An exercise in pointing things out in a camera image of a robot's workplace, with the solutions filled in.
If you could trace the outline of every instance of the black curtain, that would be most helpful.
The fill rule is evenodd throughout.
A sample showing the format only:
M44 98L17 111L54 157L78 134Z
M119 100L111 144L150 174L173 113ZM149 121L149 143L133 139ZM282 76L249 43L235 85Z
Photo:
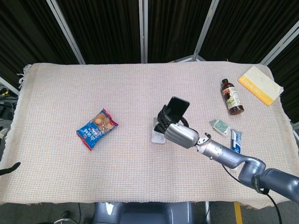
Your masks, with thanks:
M293 123L299 122L299 36L270 64L275 81L284 87L281 103Z
M87 64L140 63L138 0L58 0Z
M0 76L16 88L27 64L78 63L45 0L1 0L0 30Z
M298 20L298 1L221 0L199 55L259 63Z
M148 62L193 55L211 0L149 0Z

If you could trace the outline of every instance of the black phone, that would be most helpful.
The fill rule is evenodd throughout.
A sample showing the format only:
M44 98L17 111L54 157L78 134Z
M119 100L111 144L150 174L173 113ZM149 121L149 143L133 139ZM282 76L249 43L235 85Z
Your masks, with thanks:
M188 109L189 105L190 103L186 100L180 99L178 97L172 97L166 107L167 109L170 109L168 116L178 123Z

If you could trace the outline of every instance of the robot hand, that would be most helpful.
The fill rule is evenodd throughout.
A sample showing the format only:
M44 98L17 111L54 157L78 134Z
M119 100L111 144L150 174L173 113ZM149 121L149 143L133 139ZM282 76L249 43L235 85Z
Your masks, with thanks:
M195 147L197 152L226 167L236 168L244 162L238 177L243 185L253 188L261 194L265 194L271 189L299 203L298 177L274 168L265 170L266 164L260 159L239 154L213 141L211 135L207 133L200 138L197 131L178 123L185 111L186 109L183 112L178 112L178 109L171 103L167 106L164 105L158 114L155 131L163 133L166 139L184 148Z

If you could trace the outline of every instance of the black cable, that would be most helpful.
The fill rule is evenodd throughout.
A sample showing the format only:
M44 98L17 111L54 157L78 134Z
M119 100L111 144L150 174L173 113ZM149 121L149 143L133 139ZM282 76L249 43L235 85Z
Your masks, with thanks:
M211 202L211 204L209 205L209 209L208 209L207 212L206 212L206 216L205 216L205 219L204 219L204 221L202 222L202 224L205 224L205 222L206 222L206 217L207 217L207 215L209 214L209 211L210 211L210 209L211 209L213 203L214 203L214 202Z
M275 201L273 200L273 198L272 198L269 194L265 194L265 195L268 196L268 198L269 198L269 199L272 201L272 203L274 204L274 206L275 206L275 208L276 208L277 215L278 215L279 224L282 224L281 215L280 215L280 212L279 212L279 209L278 209L277 204L275 203Z
M225 171L232 177L234 178L236 181L238 181L240 184L242 184L237 178L235 178L233 175L231 175L231 173L225 168L225 166L223 166L223 168L225 169ZM275 201L273 200L273 198L269 195L269 194L264 194L266 196L268 196L268 198L272 201L272 203L274 204L275 208L276 208L276 212L278 215L278 219L279 219L279 224L282 224L282 220L281 220L281 215L278 209L278 206L276 205Z
M81 217L82 217L80 203L78 203L78 207L79 207L79 214L80 214L78 224L80 224L80 222L81 222Z

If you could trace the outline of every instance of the table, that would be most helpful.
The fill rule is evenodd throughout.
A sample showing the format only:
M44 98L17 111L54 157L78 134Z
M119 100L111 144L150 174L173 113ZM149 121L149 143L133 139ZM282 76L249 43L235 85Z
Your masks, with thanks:
M0 169L0 203L238 201L255 208L268 197L234 181L214 161L166 141L151 142L153 117L172 96L190 102L184 117L230 146L212 129L221 119L243 132L242 153L299 175L298 148L280 99L267 107L238 83L252 64L190 62L123 65L33 64L25 74ZM269 77L268 67L255 66ZM229 115L227 78L245 112ZM76 135L103 107L120 125L89 151ZM238 176L238 171L231 171ZM270 193L278 202L287 199Z

